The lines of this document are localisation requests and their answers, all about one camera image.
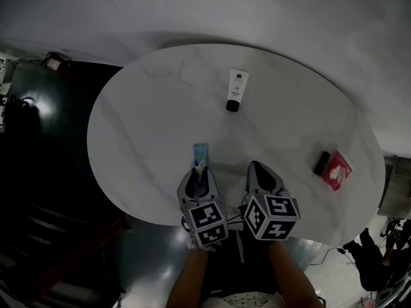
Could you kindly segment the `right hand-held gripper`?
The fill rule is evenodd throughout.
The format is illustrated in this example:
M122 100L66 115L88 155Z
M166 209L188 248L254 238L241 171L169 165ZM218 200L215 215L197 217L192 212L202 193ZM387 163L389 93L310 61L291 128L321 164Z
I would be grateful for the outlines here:
M282 178L253 160L247 169L246 194L241 204L243 231L257 241L285 241L301 218L297 200Z

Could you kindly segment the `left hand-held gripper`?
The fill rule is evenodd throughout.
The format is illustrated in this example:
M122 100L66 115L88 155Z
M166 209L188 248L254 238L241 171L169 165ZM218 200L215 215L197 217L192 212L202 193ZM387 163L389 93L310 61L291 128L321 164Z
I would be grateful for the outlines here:
M185 231L194 238L195 244L200 249L212 249L220 246L222 241L229 236L227 213L222 208L213 172L205 168L204 199L208 201L195 201L195 186L197 172L192 168L182 179L178 189L177 198L181 206L181 224Z

